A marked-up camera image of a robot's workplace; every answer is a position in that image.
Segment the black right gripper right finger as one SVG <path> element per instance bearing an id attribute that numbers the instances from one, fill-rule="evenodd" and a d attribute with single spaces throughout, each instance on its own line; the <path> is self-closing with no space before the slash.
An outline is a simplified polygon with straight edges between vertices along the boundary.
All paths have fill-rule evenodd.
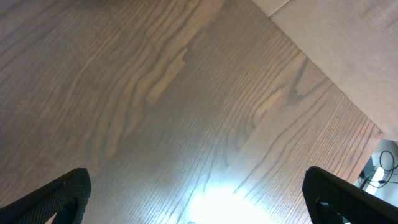
<path id="1" fill-rule="evenodd" d="M 313 224 L 397 223 L 397 207 L 317 167 L 310 167 L 302 192 Z"/>

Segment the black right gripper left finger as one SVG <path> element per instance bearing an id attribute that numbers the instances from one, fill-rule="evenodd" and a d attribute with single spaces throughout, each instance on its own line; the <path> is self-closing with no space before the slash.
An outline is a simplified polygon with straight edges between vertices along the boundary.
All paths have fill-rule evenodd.
<path id="1" fill-rule="evenodd" d="M 86 168 L 76 168 L 1 208 L 1 223 L 80 224 L 91 194 Z"/>

